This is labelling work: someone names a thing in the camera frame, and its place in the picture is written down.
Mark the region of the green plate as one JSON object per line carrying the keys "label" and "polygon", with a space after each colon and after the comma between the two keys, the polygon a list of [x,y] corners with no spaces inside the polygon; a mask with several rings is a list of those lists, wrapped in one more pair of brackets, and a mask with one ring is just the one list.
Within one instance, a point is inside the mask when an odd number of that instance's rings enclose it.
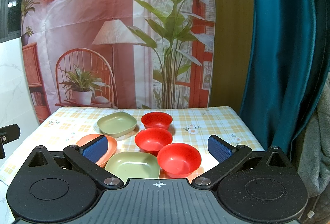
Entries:
{"label": "green plate", "polygon": [[100,118],[97,125],[103,134],[118,138],[133,131],[137,119],[126,112],[115,112]]}
{"label": "green plate", "polygon": [[129,178],[157,179],[160,175],[157,158],[146,152],[124,151],[115,154],[108,160],[105,170],[124,183]]}

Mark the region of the red bowl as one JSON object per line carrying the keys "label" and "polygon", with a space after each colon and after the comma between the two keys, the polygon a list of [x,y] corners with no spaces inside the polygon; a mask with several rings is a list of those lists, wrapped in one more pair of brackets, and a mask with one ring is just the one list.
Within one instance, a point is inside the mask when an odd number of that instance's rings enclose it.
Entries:
{"label": "red bowl", "polygon": [[140,151],[158,155],[158,152],[172,143],[172,134],[161,128],[148,128],[139,131],[135,136],[135,144]]}
{"label": "red bowl", "polygon": [[141,117],[141,122],[146,129],[160,128],[168,130],[173,118],[164,112],[149,112]]}
{"label": "red bowl", "polygon": [[201,165],[201,155],[191,145],[172,143],[158,152],[157,162],[170,178],[186,178]]}

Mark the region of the orange plate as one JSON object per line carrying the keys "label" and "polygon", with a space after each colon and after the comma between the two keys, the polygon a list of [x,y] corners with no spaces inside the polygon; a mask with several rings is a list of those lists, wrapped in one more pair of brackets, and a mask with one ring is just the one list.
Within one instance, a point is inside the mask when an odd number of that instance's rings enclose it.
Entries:
{"label": "orange plate", "polygon": [[[81,139],[79,139],[76,144],[78,146],[83,146],[86,143],[89,143],[90,141],[92,141],[93,139],[97,138],[98,136],[100,136],[100,134],[98,133],[92,133],[86,136],[83,136]],[[108,150],[106,151],[106,153],[96,162],[97,165],[99,165],[100,167],[104,168],[106,163],[108,162],[109,158],[112,157],[117,150],[117,141],[111,137],[111,136],[105,136],[108,142]]]}

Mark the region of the checkered floral tablecloth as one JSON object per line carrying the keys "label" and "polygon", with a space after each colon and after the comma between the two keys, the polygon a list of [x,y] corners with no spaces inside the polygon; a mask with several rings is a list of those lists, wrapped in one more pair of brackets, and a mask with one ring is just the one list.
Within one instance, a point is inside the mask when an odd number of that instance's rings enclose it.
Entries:
{"label": "checkered floral tablecloth", "polygon": [[[12,179],[32,149],[44,145],[49,151],[61,151],[82,137],[99,133],[100,118],[116,113],[111,108],[62,107],[48,117],[1,166],[1,181],[10,185]],[[254,151],[262,151],[248,127],[230,107],[187,108],[167,110],[173,121],[169,131],[175,143],[186,143],[199,150],[201,166],[189,178],[207,171],[216,165],[207,150],[210,135],[217,135],[233,146],[247,145]]]}

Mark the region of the grey fleece garment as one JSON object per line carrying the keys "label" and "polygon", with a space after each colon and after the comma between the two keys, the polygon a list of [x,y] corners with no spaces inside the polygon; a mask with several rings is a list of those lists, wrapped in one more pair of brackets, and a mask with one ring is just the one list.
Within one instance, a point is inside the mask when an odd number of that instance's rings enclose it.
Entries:
{"label": "grey fleece garment", "polygon": [[298,174],[308,191],[302,223],[329,223],[329,79],[303,135]]}

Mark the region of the teal curtain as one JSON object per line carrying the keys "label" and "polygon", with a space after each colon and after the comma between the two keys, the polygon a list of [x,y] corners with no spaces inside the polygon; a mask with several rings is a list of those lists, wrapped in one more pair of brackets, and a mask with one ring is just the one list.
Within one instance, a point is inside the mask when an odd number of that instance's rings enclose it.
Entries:
{"label": "teal curtain", "polygon": [[290,153],[329,72],[329,0],[254,0],[240,117],[259,143]]}

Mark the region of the printed room backdrop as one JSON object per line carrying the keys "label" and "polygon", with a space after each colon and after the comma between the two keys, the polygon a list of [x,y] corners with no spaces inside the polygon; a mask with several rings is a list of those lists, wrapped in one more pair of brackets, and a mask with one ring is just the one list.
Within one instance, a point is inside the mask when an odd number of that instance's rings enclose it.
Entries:
{"label": "printed room backdrop", "polygon": [[22,0],[21,29],[39,121],[65,106],[209,103],[215,0]]}

